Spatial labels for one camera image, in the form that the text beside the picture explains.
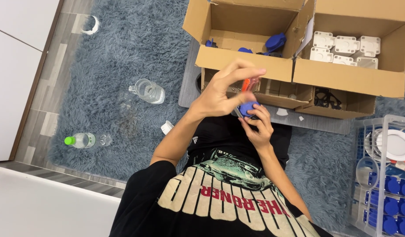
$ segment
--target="person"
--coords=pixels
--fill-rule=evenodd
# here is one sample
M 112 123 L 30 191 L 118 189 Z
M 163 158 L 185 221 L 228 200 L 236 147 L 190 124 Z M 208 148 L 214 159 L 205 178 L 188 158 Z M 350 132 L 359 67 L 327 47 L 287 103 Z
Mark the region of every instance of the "person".
M 111 237 L 331 236 L 312 223 L 284 172 L 291 127 L 272 125 L 263 105 L 248 110 L 257 120 L 230 115 L 256 99 L 251 92 L 228 99 L 227 88 L 265 73 L 237 59 L 213 76 L 157 146 L 149 167 L 128 180 Z

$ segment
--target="black t-shirt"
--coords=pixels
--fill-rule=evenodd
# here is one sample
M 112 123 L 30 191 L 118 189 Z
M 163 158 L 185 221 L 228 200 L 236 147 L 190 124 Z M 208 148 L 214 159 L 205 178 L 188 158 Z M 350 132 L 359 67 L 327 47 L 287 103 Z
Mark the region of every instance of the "black t-shirt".
M 218 148 L 199 162 L 179 175 L 168 161 L 133 174 L 110 236 L 332 236 L 259 167 Z

